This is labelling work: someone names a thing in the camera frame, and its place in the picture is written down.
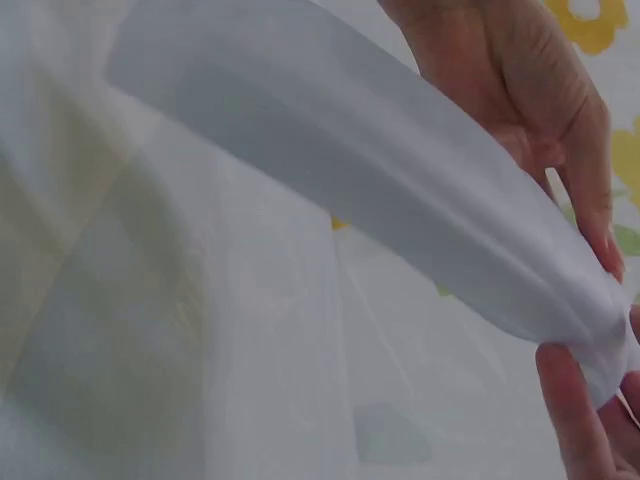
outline finger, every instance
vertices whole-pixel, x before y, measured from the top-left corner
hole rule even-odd
[[[612,398],[598,415],[611,446],[620,455],[620,458],[614,458],[616,463],[619,466],[624,462],[633,468],[640,467],[640,431],[622,401],[618,397]]]
[[[636,335],[636,338],[640,341],[640,307],[634,305],[631,307],[631,327]],[[631,412],[640,419],[640,372],[632,372],[622,381],[620,386],[624,398],[631,408]]]
[[[543,345],[536,363],[569,480],[608,478],[614,459],[577,362],[566,348]]]
[[[593,92],[562,138],[567,152],[564,181],[580,232],[602,266],[621,281],[624,259],[611,229],[609,136],[609,114]]]
[[[566,165],[563,165],[556,168],[556,171],[558,172],[558,176],[560,177],[562,184],[569,194],[569,198],[571,199],[571,202],[573,204],[574,211],[576,211],[576,222],[578,224],[580,232],[591,246],[591,249],[600,261],[602,268],[611,273],[618,282],[622,283],[624,280],[625,272],[624,256],[618,248],[611,229],[611,213],[609,212],[608,214],[605,214],[601,220],[592,219],[591,222],[588,220],[585,221],[584,208],[581,209],[579,206],[580,202],[576,200],[577,194],[575,193],[575,187],[572,192],[570,170]],[[608,226],[598,226],[598,224],[600,223],[608,224]]]

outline white fabric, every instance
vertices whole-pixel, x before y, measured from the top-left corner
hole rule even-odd
[[[318,3],[412,66],[375,2]],[[0,4],[0,478],[562,477],[532,343],[109,84],[136,4]],[[637,34],[624,78],[587,59],[617,128]]]

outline yellow flower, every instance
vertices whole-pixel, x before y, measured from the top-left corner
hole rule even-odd
[[[344,228],[346,226],[347,226],[346,223],[341,222],[336,217],[331,217],[331,227],[334,230],[340,230],[341,228]]]
[[[577,17],[569,9],[569,0],[545,0],[560,27],[582,51],[597,55],[611,46],[616,30],[629,24],[624,0],[600,0],[600,16],[593,20]]]

